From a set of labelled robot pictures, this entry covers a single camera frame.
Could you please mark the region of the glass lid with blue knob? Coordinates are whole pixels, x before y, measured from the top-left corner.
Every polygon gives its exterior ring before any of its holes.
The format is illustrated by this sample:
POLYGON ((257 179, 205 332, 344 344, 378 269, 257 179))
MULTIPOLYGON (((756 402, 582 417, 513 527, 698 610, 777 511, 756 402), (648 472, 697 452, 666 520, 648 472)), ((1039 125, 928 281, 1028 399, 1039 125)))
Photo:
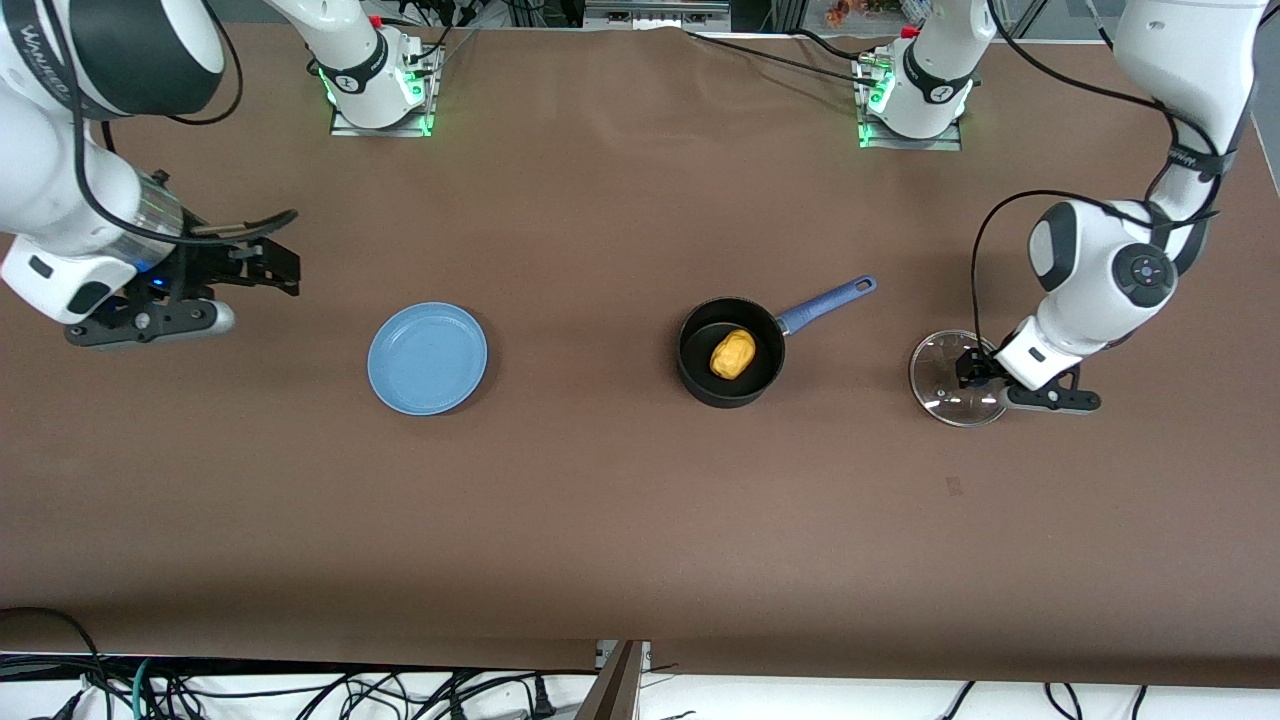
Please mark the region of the glass lid with blue knob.
POLYGON ((957 361, 977 348, 991 350, 992 346, 970 331, 938 331, 927 336, 910 356, 908 379, 914 397, 927 414, 945 425, 984 427, 1006 413, 1001 382, 961 383, 957 361))

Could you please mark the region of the brown table cover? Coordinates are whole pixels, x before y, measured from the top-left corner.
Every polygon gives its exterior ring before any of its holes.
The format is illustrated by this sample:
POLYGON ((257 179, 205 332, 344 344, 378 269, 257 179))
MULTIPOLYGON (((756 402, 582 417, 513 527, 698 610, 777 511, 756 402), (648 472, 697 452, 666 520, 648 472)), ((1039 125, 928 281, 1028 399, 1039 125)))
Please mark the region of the brown table cover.
POLYGON ((298 297, 221 287, 220 337, 96 351, 0 282, 0 607, 108 653, 1280 687, 1280 196, 1254 129, 1169 305, 1094 355, 1087 416, 918 406, 972 325, 986 213, 1140 195, 1169 132, 1004 46, 959 152, 860 149, 851 94, 676 29, 479 32, 429 138, 328 132, 287 26, 232 31, 227 122, 116 146, 211 222, 287 208, 298 297), (778 314, 754 402, 684 387, 712 299, 778 314), (410 416, 367 378, 396 313, 453 304, 485 377, 410 416))

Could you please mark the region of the blue round plate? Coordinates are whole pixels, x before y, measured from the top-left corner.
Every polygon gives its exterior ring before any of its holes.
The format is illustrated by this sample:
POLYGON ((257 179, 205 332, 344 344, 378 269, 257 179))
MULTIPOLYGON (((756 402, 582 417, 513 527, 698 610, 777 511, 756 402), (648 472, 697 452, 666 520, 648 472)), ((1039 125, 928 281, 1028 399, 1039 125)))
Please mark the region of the blue round plate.
POLYGON ((404 307, 375 333, 367 380, 388 407, 434 416, 462 405, 481 384, 489 347, 480 322, 453 304, 404 307))

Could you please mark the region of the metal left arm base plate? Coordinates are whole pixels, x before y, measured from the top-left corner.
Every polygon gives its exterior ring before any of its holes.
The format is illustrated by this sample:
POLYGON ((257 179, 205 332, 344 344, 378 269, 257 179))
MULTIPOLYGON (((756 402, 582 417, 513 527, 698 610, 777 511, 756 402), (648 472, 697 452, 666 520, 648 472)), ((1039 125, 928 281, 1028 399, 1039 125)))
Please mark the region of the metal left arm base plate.
POLYGON ((963 149, 959 119, 955 117, 937 136, 913 138, 892 129, 882 111, 901 86, 891 69, 891 59, 876 53, 860 53, 850 61, 854 77, 870 79, 870 86, 855 90, 858 143, 860 149, 892 149, 957 152, 963 149))

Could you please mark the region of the dark wooden beam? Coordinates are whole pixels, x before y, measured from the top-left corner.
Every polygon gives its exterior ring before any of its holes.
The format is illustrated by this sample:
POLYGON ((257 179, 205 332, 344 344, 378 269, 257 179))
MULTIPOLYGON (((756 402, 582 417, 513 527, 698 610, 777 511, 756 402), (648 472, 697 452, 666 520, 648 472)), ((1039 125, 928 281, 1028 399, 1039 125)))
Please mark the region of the dark wooden beam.
POLYGON ((622 641, 596 675, 573 720, 635 720, 641 680, 639 641, 622 641))

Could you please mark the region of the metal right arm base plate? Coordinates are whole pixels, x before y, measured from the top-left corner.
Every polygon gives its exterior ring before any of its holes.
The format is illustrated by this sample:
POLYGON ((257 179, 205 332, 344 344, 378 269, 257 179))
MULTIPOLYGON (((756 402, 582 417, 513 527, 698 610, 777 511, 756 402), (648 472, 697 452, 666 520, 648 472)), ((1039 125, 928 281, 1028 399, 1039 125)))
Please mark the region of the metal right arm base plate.
POLYGON ((352 76, 321 67, 334 136, 420 138, 433 135, 443 49, 404 36, 376 70, 352 76))

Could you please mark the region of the yellow potato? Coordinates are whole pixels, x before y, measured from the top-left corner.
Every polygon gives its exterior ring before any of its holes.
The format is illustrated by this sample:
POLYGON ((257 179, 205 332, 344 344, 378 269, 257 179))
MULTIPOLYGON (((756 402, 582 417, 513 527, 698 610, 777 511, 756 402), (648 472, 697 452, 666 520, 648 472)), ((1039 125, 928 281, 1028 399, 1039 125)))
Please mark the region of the yellow potato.
POLYGON ((742 329, 732 329, 713 350, 708 368, 723 380, 736 380, 754 363, 756 356, 755 337, 742 329))

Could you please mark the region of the grey metal rail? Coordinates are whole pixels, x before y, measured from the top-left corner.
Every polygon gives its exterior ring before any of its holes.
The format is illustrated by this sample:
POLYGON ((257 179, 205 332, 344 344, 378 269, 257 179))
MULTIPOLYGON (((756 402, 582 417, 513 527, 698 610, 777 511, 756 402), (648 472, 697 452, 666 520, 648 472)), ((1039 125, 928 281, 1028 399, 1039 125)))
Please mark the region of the grey metal rail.
POLYGON ((585 29, 696 26, 731 29, 730 0, 582 0, 585 29))

